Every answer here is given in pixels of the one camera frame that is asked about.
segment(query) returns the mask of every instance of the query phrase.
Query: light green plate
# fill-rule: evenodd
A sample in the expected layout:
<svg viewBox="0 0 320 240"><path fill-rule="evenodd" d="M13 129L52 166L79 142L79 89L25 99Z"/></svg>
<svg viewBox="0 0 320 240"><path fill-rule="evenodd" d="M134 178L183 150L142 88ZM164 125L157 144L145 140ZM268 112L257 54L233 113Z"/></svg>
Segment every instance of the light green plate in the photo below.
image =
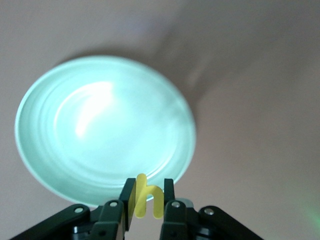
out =
<svg viewBox="0 0 320 240"><path fill-rule="evenodd" d="M90 206L117 199L127 178L163 188L192 159L195 123L181 93L133 60L89 56L40 77L17 111L15 139L33 176Z"/></svg>

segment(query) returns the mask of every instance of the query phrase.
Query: metal linkage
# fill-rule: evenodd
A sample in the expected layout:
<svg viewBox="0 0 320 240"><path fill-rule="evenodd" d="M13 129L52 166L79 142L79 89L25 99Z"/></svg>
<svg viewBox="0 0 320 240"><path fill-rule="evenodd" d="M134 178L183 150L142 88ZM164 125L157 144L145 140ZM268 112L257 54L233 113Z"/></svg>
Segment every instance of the metal linkage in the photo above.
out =
<svg viewBox="0 0 320 240"><path fill-rule="evenodd" d="M216 206L196 212L192 201L176 198L172 179L164 180L164 219L160 240L262 240ZM128 178L119 199L95 210L74 204L11 240L124 240L136 207L136 179Z"/></svg>

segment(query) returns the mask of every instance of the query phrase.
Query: bolt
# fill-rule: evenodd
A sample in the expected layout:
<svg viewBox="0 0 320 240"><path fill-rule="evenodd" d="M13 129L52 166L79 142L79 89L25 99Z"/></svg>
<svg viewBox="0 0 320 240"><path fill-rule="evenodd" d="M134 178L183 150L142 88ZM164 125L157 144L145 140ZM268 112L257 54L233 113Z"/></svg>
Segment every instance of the bolt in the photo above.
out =
<svg viewBox="0 0 320 240"><path fill-rule="evenodd" d="M118 205L118 203L116 201L110 202L110 204L109 204L110 207L115 207L117 205Z"/></svg>
<svg viewBox="0 0 320 240"><path fill-rule="evenodd" d="M208 214L208 215L213 215L215 212L214 212L211 208L206 208L206 209L204 210L204 213L205 213L205 214Z"/></svg>
<svg viewBox="0 0 320 240"><path fill-rule="evenodd" d="M180 207L180 203L178 201L174 201L173 203L171 203L171 206L174 208L178 208Z"/></svg>
<svg viewBox="0 0 320 240"><path fill-rule="evenodd" d="M83 209L82 207L77 207L77 208L74 210L74 212L75 212L76 214L78 214L78 213L81 213L83 210L84 210L84 209Z"/></svg>

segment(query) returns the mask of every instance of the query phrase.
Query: table surface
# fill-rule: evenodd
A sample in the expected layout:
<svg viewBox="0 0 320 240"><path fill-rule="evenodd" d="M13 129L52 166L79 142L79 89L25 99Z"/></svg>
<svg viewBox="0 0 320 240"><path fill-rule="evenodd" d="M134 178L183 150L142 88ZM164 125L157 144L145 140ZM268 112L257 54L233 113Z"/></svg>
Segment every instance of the table surface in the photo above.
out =
<svg viewBox="0 0 320 240"><path fill-rule="evenodd" d="M320 5L290 0L1 1L0 239L72 204L28 172L14 120L43 73L97 54L151 66L188 101L197 143L177 197L267 240L320 239ZM149 202L126 240L161 224Z"/></svg>

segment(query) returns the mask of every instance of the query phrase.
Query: plate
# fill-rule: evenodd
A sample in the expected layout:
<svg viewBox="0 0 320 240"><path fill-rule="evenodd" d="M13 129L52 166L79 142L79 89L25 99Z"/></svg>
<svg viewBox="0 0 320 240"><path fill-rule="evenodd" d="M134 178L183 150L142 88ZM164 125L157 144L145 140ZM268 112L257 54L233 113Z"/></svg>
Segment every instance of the plate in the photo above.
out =
<svg viewBox="0 0 320 240"><path fill-rule="evenodd" d="M154 69L117 56L67 61L41 76L15 119L32 175L69 201L118 199L127 178L163 189L187 170L196 128L183 95Z"/></svg>

